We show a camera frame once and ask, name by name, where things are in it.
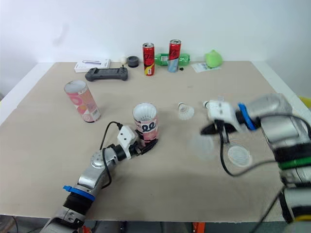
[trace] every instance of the game controller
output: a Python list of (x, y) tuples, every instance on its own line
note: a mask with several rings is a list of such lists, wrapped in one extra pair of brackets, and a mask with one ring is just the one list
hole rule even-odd
[(124, 66), (112, 69), (92, 68), (86, 73), (86, 80), (90, 82), (94, 81), (95, 79), (121, 79), (125, 81), (127, 78), (127, 68)]

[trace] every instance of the soda can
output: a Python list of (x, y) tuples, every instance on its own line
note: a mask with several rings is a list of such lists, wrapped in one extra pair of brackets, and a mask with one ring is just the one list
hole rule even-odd
[(155, 72), (155, 46), (153, 43), (144, 43), (142, 45), (144, 57), (145, 75), (151, 76)]
[(170, 51), (169, 51), (169, 61), (168, 61), (168, 71), (177, 72), (178, 71), (178, 59), (180, 54), (181, 41), (171, 40), (170, 41)]
[(65, 85), (64, 91), (85, 122), (92, 123), (99, 119), (101, 113), (86, 82), (82, 80), (71, 81)]
[(153, 104), (140, 103), (136, 105), (133, 109), (133, 118), (136, 124), (136, 132), (143, 146), (158, 139), (157, 110)]

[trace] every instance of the small box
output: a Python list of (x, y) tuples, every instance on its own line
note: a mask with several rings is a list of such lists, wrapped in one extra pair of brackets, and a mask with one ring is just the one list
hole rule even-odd
[(108, 69), (110, 67), (110, 59), (101, 60), (83, 60), (77, 62), (74, 67), (76, 73), (88, 72), (91, 68)]

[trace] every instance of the green toy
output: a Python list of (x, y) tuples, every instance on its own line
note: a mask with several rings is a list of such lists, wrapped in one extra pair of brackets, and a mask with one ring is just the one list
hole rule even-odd
[(205, 61), (207, 66), (211, 68), (218, 67), (223, 63), (221, 55), (215, 50), (205, 54)]

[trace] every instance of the orange object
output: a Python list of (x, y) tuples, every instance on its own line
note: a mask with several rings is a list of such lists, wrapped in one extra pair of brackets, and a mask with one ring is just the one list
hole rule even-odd
[(193, 233), (204, 233), (205, 232), (205, 223), (204, 222), (193, 222)]
[(82, 233), (92, 233), (92, 231), (89, 227), (82, 226)]

